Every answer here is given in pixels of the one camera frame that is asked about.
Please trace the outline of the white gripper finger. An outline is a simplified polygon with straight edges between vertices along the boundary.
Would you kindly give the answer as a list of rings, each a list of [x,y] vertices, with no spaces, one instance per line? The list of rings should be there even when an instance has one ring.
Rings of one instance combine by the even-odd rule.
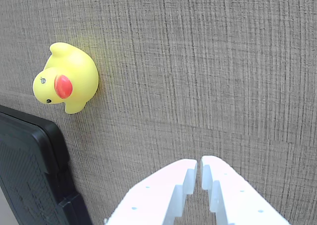
[[[288,225],[289,222],[238,174],[216,156],[201,158],[202,189],[217,225]]]
[[[166,165],[126,193],[108,225],[172,225],[194,193],[198,162],[181,159]]]

